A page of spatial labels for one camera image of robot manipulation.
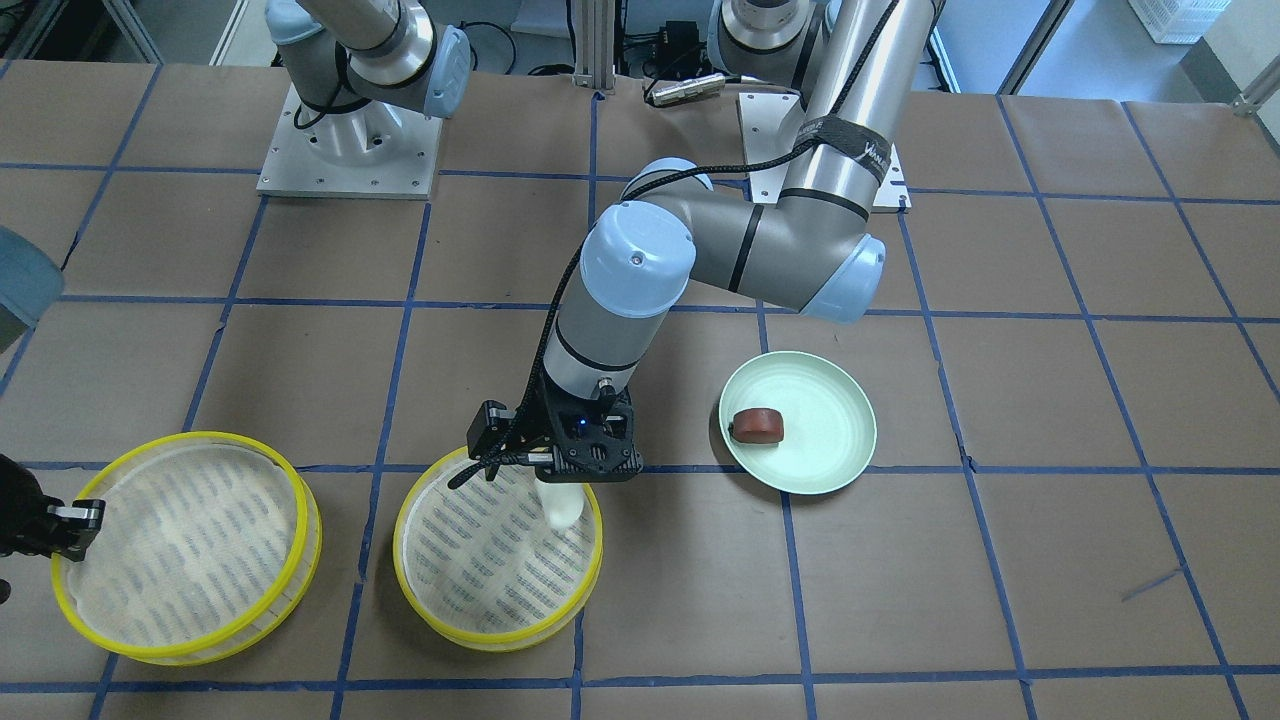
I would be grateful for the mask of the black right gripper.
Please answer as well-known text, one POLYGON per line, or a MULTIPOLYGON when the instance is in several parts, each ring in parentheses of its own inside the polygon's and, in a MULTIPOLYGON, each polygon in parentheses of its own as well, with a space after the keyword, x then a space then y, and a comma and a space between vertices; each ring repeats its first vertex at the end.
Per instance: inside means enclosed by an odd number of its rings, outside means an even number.
POLYGON ((101 498, 65 503, 46 495, 31 470, 1 456, 1 556, 82 562, 102 530, 106 509, 101 498))

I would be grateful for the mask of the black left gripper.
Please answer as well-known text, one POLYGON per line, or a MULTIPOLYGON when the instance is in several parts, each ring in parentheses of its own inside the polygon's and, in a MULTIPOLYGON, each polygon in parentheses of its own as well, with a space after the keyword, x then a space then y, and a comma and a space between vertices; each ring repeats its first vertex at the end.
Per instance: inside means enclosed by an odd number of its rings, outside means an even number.
POLYGON ((494 480, 503 466, 531 468, 548 484, 625 482, 644 469, 630 392, 580 398, 539 386, 531 407, 485 401, 467 432, 466 479, 494 480))

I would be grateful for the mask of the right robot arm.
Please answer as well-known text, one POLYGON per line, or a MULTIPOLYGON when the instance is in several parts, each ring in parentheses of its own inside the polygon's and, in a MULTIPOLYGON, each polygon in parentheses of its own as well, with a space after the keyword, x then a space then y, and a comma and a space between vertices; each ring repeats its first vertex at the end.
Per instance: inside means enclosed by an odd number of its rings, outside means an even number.
MULTIPOLYGON (((467 87, 467 37, 434 23, 419 1, 271 1, 266 23, 300 102, 291 133, 317 141, 314 159, 332 183, 306 199, 375 199, 374 182, 407 160, 410 137, 392 123, 375 145, 372 120, 393 122, 397 110, 449 117, 467 87)), ((99 501, 46 495, 27 468, 3 459, 4 556, 81 561, 102 514, 99 501)))

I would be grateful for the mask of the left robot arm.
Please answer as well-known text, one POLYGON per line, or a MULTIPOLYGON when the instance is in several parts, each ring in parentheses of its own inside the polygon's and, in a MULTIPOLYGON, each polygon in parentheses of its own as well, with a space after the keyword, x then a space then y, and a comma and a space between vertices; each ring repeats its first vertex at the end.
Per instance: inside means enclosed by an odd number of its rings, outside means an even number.
POLYGON ((790 146, 765 161, 652 161, 594 222, 547 310, 520 404, 485 402, 470 464, 545 483, 622 482, 644 461, 628 383, 690 281, 849 324, 873 300, 876 193, 942 1, 842 1, 790 146))

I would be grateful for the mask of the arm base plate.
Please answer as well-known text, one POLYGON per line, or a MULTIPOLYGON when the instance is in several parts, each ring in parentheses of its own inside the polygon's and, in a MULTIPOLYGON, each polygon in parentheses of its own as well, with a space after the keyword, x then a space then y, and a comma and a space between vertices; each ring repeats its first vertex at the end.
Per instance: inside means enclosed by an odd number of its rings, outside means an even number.
POLYGON ((312 115, 289 87, 259 173, 259 193, 293 199, 431 197, 443 119, 370 102, 300 129, 312 115))
POLYGON ((794 188, 840 193, 873 213, 913 206, 897 149, 874 129, 833 115, 809 120, 796 94, 748 92, 737 104, 749 165, 760 167, 815 140, 812 151, 828 154, 799 174, 794 188))

